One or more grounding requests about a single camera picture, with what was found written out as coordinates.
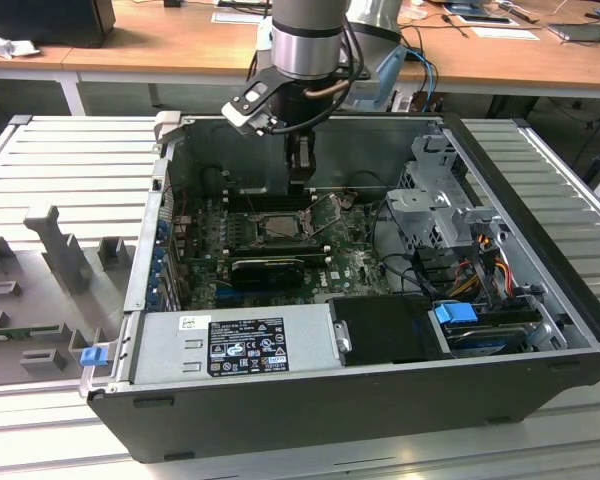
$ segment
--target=blue cable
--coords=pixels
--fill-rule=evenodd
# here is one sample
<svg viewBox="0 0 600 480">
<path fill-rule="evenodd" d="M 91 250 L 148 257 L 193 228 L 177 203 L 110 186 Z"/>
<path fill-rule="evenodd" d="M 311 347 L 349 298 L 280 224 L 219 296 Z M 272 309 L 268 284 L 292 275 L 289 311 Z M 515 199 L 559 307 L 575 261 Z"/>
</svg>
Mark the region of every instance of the blue cable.
<svg viewBox="0 0 600 480">
<path fill-rule="evenodd" d="M 431 69 L 431 63 L 415 50 L 411 50 L 408 48 L 407 51 L 422 62 L 424 67 L 427 69 L 427 74 L 429 76 L 429 91 L 427 92 L 427 101 L 425 102 L 424 107 L 422 107 L 422 111 L 424 112 L 427 110 L 427 107 L 429 106 L 429 102 L 431 101 L 431 97 L 433 95 L 433 71 Z"/>
</svg>

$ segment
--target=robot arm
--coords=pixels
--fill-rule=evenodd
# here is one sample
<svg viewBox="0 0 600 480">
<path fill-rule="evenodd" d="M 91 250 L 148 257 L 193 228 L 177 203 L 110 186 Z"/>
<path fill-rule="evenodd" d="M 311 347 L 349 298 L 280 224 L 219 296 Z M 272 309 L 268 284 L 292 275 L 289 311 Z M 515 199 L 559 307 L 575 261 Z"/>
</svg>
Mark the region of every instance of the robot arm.
<svg viewBox="0 0 600 480">
<path fill-rule="evenodd" d="M 260 135 L 306 130 L 328 118 L 337 108 L 334 95 L 363 71 L 359 44 L 354 71 L 340 63 L 343 40 L 357 43 L 353 33 L 343 35 L 348 6 L 348 0 L 273 0 L 272 67 L 258 71 L 223 107 L 225 117 L 243 133 Z M 277 127 L 279 121 L 286 127 Z"/>
<path fill-rule="evenodd" d="M 301 191 L 315 172 L 313 127 L 347 100 L 354 82 L 371 78 L 369 66 L 375 72 L 386 64 L 388 53 L 394 55 L 401 39 L 397 25 L 401 4 L 401 0 L 272 1 L 271 66 L 250 78 L 222 113 L 242 133 L 286 135 L 290 193 Z M 361 43 L 369 50 L 367 68 Z M 396 59 L 401 64 L 404 54 L 394 58 L 394 65 Z M 397 77 L 399 68 L 393 70 Z"/>
</svg>

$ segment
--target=paper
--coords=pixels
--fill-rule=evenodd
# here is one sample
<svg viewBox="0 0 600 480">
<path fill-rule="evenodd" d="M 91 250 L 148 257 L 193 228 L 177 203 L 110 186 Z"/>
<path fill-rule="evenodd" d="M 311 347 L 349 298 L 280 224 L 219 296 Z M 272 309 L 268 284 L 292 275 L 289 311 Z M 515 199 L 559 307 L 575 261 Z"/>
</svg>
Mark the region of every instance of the paper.
<svg viewBox="0 0 600 480">
<path fill-rule="evenodd" d="M 473 33 L 482 38 L 508 38 L 510 40 L 540 40 L 529 30 L 513 28 L 471 27 Z"/>
<path fill-rule="evenodd" d="M 216 12 L 211 16 L 212 23 L 243 23 L 249 25 L 257 25 L 262 20 L 262 15 L 259 13 L 223 13 Z"/>
<path fill-rule="evenodd" d="M 40 53 L 40 50 L 36 50 L 33 43 L 28 40 L 17 40 L 12 42 L 11 40 L 0 38 L 0 57 L 11 60 L 13 57 L 35 55 L 36 53 Z"/>
</svg>

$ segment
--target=floor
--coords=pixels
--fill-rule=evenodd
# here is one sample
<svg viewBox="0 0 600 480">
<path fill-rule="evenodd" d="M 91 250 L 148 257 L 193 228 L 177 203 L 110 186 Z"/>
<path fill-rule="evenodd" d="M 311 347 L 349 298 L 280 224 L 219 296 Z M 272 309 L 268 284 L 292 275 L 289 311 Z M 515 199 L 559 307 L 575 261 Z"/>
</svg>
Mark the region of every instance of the floor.
<svg viewBox="0 0 600 480">
<path fill-rule="evenodd" d="M 237 87 L 160 85 L 158 88 L 163 109 L 209 114 L 218 113 Z M 159 111 L 151 106 L 148 88 L 143 84 L 89 83 L 81 89 L 93 115 L 153 115 Z M 600 100 L 583 99 L 580 109 L 572 108 L 575 101 L 541 98 L 527 118 L 549 146 L 572 166 L 592 127 L 597 125 L 588 122 L 600 118 Z M 465 118 L 481 118 L 490 102 L 488 95 L 449 94 L 443 110 Z M 0 80 L 0 131 L 15 114 L 68 115 L 69 111 L 55 82 Z M 581 153 L 574 170 L 582 175 L 598 153 L 600 131 Z"/>
</svg>

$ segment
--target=blue latch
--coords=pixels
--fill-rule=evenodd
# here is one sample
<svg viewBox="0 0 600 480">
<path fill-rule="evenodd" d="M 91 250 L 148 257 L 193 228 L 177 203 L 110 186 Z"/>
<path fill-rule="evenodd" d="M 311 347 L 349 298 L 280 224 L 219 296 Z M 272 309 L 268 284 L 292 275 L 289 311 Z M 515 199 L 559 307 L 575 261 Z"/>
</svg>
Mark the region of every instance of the blue latch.
<svg viewBox="0 0 600 480">
<path fill-rule="evenodd" d="M 145 300 L 150 305 L 158 305 L 158 302 L 160 301 L 160 294 L 155 289 L 149 289 L 147 290 L 147 296 L 145 297 Z"/>
<path fill-rule="evenodd" d="M 83 367 L 104 367 L 107 365 L 109 347 L 89 347 L 82 350 L 80 365 Z"/>
<path fill-rule="evenodd" d="M 440 323 L 477 322 L 478 316 L 470 303 L 444 303 L 435 309 Z"/>
<path fill-rule="evenodd" d="M 162 260 L 167 253 L 164 248 L 156 247 L 153 249 L 153 258 L 154 260 Z"/>
<path fill-rule="evenodd" d="M 158 288 L 160 286 L 160 277 L 149 277 L 148 285 L 150 288 Z"/>
<path fill-rule="evenodd" d="M 162 219 L 158 220 L 158 228 L 156 231 L 156 237 L 158 238 L 158 240 L 164 240 L 167 237 L 168 233 L 169 224 Z"/>
</svg>

